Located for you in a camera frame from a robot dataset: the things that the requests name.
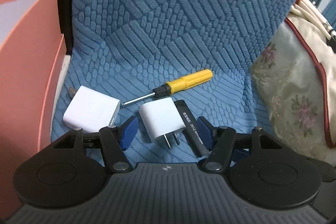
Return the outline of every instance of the yellow screwdriver handle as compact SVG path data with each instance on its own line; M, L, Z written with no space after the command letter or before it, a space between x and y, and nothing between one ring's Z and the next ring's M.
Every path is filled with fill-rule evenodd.
M194 86L200 85L206 81L209 81L212 78L212 71L209 69L200 70L194 72L190 75L182 76L179 79L176 79L166 84L170 86L170 94L181 90L187 90Z

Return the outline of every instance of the white power adapter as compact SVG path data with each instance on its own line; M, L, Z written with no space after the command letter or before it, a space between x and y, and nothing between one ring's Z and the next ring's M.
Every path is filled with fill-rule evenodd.
M139 113L152 142L160 136L174 134L185 128L171 97L145 103L140 107Z
M63 115L64 123L82 128L87 133L113 125L120 108L120 100L81 86Z

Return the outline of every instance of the logo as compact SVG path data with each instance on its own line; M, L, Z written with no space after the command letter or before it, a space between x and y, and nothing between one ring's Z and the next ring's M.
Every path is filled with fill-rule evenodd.
M165 167L162 168L164 171L169 171L170 169L172 169L171 166L166 165Z

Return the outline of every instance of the ribbed gray surface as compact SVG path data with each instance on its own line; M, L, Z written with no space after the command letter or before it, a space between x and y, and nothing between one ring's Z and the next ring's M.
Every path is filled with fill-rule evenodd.
M253 206L236 196L220 175L196 164L139 164L114 175L90 201L64 210L24 205L9 224L322 224L310 206L278 212Z

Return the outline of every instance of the pink flower pattern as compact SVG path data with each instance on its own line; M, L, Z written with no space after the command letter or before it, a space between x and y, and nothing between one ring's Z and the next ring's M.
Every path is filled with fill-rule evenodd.
M307 134L312 135L311 128L316 122L317 106L312 106L312 102L305 96L302 96L299 100L299 96L296 95L295 98L292 98L292 101L293 115L297 118L294 125L303 131L305 137Z
M274 60L276 57L276 48L274 44L268 44L265 50L261 53L262 59L261 62L268 65L268 68L271 68L275 65Z

